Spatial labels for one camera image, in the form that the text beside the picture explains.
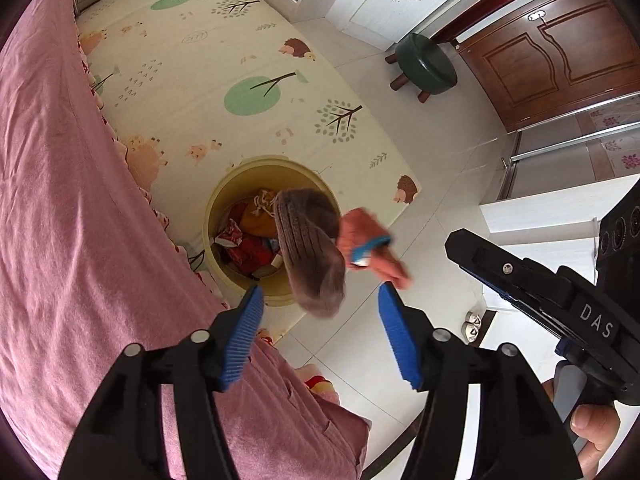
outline pink cloth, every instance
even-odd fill
[[[124,346],[176,344],[222,309],[105,130],[72,0],[33,0],[0,53],[0,406],[36,463],[57,476]],[[216,402],[242,479],[358,477],[364,421],[316,399],[266,343]]]

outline yellow bucket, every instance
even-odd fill
[[[229,208],[239,200],[254,195],[261,187],[276,192],[302,187],[317,189],[329,197],[338,214],[340,209],[334,194],[318,175],[301,164],[276,156],[256,157],[245,161],[223,178],[211,195],[202,227],[209,269],[238,294],[242,295],[251,285],[259,284],[264,292],[265,304],[285,306],[294,300],[284,266],[278,272],[256,282],[222,264],[218,250],[212,250],[209,244],[210,238],[218,234],[220,221]]]

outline human hand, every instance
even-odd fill
[[[369,269],[385,282],[391,282],[395,288],[401,290],[411,286],[411,277],[406,267],[398,260],[389,249],[389,246],[380,246],[371,251]]]
[[[542,384],[551,400],[554,398],[554,381]],[[618,434],[620,417],[612,406],[584,404],[578,406],[571,418],[572,431],[588,442],[578,454],[578,462],[586,480],[598,473],[598,463]]]

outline brown sock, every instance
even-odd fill
[[[333,317],[344,299],[346,268],[332,241],[340,229],[338,212],[312,189],[279,192],[274,212],[294,298],[316,317]]]

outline green tree print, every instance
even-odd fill
[[[171,9],[181,4],[185,4],[190,0],[158,0],[151,6],[151,10]]]
[[[120,69],[117,65],[114,65],[113,70],[111,71],[111,73],[105,77],[104,79],[99,76],[99,75],[95,75],[95,83],[92,86],[92,89],[95,90],[95,92],[98,95],[102,95],[102,92],[104,92],[104,82],[107,81],[108,78],[110,78],[113,75],[118,75],[120,73]]]
[[[300,72],[290,72],[273,79],[263,75],[243,79],[233,85],[226,93],[225,108],[233,115],[261,114],[273,108],[280,100],[278,83],[293,76],[296,76],[301,83],[308,82]]]
[[[322,132],[323,135],[333,137],[334,144],[349,142],[355,138],[358,118],[354,115],[360,110],[362,105],[351,108],[351,103],[328,99],[321,110],[316,110],[321,116],[320,122],[315,125],[316,134]]]
[[[212,14],[220,14],[225,19],[238,18],[249,12],[250,6],[259,4],[260,0],[222,0],[218,6],[211,11]]]

